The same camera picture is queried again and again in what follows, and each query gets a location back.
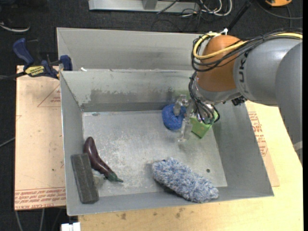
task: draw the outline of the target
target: yellow cable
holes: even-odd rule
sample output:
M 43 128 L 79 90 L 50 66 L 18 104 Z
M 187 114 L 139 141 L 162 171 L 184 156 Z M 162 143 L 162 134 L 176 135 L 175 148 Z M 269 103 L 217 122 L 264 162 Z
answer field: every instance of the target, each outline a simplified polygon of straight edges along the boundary
M 225 51 L 230 51 L 230 50 L 234 50 L 238 47 L 240 47 L 241 45 L 245 44 L 247 41 L 241 41 L 241 42 L 238 42 L 234 45 L 231 45 L 229 47 L 226 47 L 222 50 L 219 50 L 219 51 L 216 51 L 214 53 L 211 53 L 211 54 L 208 54 L 208 55 L 204 55 L 204 56 L 200 56 L 197 54 L 197 48 L 199 47 L 199 45 L 201 44 L 201 42 L 203 42 L 206 38 L 210 37 L 210 36 L 219 36 L 221 35 L 220 33 L 208 33 L 208 34 L 205 34 L 203 35 L 195 44 L 194 48 L 193 48 L 193 55 L 195 58 L 197 58 L 198 60 L 203 60 L 203 59 L 208 59 L 210 57 L 213 57 L 213 56 L 216 56 L 218 54 L 221 54 Z M 303 35 L 301 34 L 298 34 L 298 33 L 278 33 L 278 34 L 275 34 L 275 35 L 271 35 L 271 37 L 274 37 L 274 36 L 290 36 L 290 37 L 295 37 L 295 38 L 299 38 L 299 39 L 302 39 L 303 38 Z

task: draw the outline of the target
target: blue plush toy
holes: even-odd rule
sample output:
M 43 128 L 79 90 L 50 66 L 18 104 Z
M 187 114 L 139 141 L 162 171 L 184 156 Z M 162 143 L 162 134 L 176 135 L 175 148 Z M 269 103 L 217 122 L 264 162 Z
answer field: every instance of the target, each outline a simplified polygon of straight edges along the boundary
M 173 113 L 174 104 L 167 105 L 162 110 L 162 117 L 164 125 L 169 130 L 178 130 L 182 127 L 184 114 L 186 112 L 185 107 L 181 106 L 180 114 L 175 115 Z
M 218 198 L 218 189 L 209 180 L 192 172 L 189 167 L 174 158 L 154 162 L 152 170 L 157 182 L 186 200 L 205 203 Z

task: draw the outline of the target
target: gray sponge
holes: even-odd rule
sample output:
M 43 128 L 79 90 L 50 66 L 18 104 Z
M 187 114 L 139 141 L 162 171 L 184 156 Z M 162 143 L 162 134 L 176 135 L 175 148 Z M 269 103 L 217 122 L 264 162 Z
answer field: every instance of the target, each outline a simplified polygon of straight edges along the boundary
M 80 201 L 93 204 L 99 200 L 97 188 L 87 153 L 71 155 L 73 171 Z

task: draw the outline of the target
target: blue clamp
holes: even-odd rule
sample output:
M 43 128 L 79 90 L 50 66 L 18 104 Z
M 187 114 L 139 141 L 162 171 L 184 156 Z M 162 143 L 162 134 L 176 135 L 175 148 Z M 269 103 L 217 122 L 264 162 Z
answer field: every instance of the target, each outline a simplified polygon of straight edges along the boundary
M 62 55 L 60 57 L 60 60 L 53 63 L 51 63 L 48 59 L 47 61 L 46 60 L 41 61 L 41 64 L 39 65 L 38 64 L 34 65 L 33 64 L 34 59 L 26 47 L 25 38 L 21 38 L 13 44 L 13 51 L 20 59 L 26 62 L 26 65 L 24 65 L 24 74 L 27 74 L 31 77 L 45 76 L 45 77 L 59 79 L 60 71 L 73 70 L 73 65 L 68 55 Z M 55 70 L 53 68 L 53 64 L 59 64 L 60 70 L 59 71 Z

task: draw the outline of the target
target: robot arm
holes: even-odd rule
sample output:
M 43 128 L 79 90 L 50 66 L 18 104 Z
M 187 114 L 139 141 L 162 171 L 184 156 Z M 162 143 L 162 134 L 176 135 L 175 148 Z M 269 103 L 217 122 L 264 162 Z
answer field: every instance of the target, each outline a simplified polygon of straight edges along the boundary
M 293 30 L 249 40 L 218 33 L 196 39 L 189 85 L 194 108 L 189 112 L 214 123 L 214 105 L 228 100 L 278 106 L 302 162 L 302 45 L 302 32 Z

